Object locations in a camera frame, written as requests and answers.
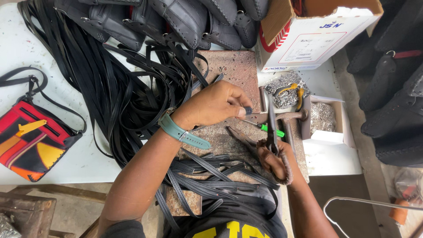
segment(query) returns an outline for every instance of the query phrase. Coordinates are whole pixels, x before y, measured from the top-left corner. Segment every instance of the table surface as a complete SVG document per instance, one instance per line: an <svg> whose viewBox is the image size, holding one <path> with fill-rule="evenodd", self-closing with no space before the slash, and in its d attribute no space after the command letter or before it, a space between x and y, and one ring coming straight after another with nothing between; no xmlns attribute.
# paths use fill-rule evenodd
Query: table surface
<svg viewBox="0 0 423 238"><path fill-rule="evenodd" d="M111 39L109 44L116 45L117 41ZM212 44L212 50L222 50L221 47ZM135 66L127 63L121 55L112 53L123 62L131 71ZM26 28L16 3L7 3L0 6L0 75L13 69L32 66L41 69L48 76L48 84L44 92L56 102L63 104L81 114L86 121L89 120L88 110L82 95L73 89L63 78L53 57L48 53L42 43ZM270 80L276 79L287 72L257 72L258 85L266 85ZM38 71L27 71L18 76L34 74L42 78ZM298 74L307 82L307 86L313 95L342 99L341 92L336 89L336 77L332 60L323 63L315 70L298 71ZM15 103L16 99L27 92L27 84L0 88L0 115L5 114ZM34 103L53 114L59 116L69 126L82 128L82 121L71 113L68 113L46 101L40 94L34 96ZM293 108L276 109L276 113L292 111ZM107 141L99 130L95 131L96 139L104 151L109 151ZM340 145L315 145L304 143L304 151L308 163L310 176L314 175L341 175L361 174L361 165L357 150L348 148L345 144ZM104 155L96 148L93 138L93 130L87 125L87 132L67 152L67 154L48 172L40 184L60 183L100 183L112 182L120 172L117 163ZM21 185L31 182L23 179L4 166L0 166L0 185Z"/></svg>

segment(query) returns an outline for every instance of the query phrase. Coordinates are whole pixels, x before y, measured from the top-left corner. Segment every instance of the jsn logo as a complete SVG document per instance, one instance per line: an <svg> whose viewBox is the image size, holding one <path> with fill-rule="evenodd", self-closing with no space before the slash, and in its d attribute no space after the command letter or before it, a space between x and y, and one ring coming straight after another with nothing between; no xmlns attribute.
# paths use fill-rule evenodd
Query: jsn logo
<svg viewBox="0 0 423 238"><path fill-rule="evenodd" d="M343 23L332 22L331 24L325 24L324 26L321 26L319 28L336 28L340 25L343 25Z"/></svg>
<svg viewBox="0 0 423 238"><path fill-rule="evenodd" d="M287 67L272 67L272 68L265 68L264 70L273 70L273 69L286 69Z"/></svg>

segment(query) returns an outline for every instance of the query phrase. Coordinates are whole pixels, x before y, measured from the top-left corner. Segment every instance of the teal watch strap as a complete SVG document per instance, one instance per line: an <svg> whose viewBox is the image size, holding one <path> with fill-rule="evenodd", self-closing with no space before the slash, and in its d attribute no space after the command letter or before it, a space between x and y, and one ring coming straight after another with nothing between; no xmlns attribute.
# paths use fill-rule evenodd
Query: teal watch strap
<svg viewBox="0 0 423 238"><path fill-rule="evenodd" d="M200 149L211 148L211 145L208 141L189 133L188 131L180 128L177 124L175 124L170 118L168 110L160 117L159 125L168 135L172 136L178 141L182 141L185 144L192 145Z"/></svg>

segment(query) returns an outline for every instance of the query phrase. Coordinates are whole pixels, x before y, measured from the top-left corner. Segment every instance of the white cable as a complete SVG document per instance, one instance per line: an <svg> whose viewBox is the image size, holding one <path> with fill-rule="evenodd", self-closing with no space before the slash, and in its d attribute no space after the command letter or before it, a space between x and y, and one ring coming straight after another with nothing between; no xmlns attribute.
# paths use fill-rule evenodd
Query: white cable
<svg viewBox="0 0 423 238"><path fill-rule="evenodd" d="M375 201L370 201L370 200L366 200L366 199L360 199L360 198L351 198L351 197L343 197L343 196L335 196L331 199L329 199L326 204L323 206L323 213L326 216L326 218L332 222L332 224L334 224L335 226L337 226L339 228L339 230L342 231L342 233L349 238L349 236L342 230L342 228L338 225L338 223L334 222L327 214L326 214L326 207L329 205L329 203L333 200L349 200L349 201L354 201L354 202L363 202L363 203L369 203L369 204L374 204L374 205L380 205L380 206L385 206L385 207L390 207L390 208L404 208L404 209L410 209L410 210L419 210L419 211L423 211L423 208L418 208L418 207L406 207L406 206L400 206L400 205L396 205L396 204L390 204L390 203L385 203L385 202L375 202Z"/></svg>

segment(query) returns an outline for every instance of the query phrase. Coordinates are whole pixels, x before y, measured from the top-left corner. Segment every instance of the cardboard box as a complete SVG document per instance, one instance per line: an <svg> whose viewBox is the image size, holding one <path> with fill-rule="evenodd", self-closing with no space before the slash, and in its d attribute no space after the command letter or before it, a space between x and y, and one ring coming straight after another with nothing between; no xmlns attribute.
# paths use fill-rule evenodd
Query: cardboard box
<svg viewBox="0 0 423 238"><path fill-rule="evenodd" d="M355 148L354 137L351 132L351 126L349 124L348 115L343 106L343 101L320 96L308 96L304 99L303 108L307 109L310 113L311 103L323 102L333 107L335 111L336 128L335 132L317 130L313 135L310 136L311 118L310 116L305 122L301 122L301 135L305 142L313 144L346 144L350 148Z"/></svg>
<svg viewBox="0 0 423 238"><path fill-rule="evenodd" d="M379 0L305 0L298 17L291 0L270 1L261 21L256 58L262 72L315 69L367 29L383 9Z"/></svg>

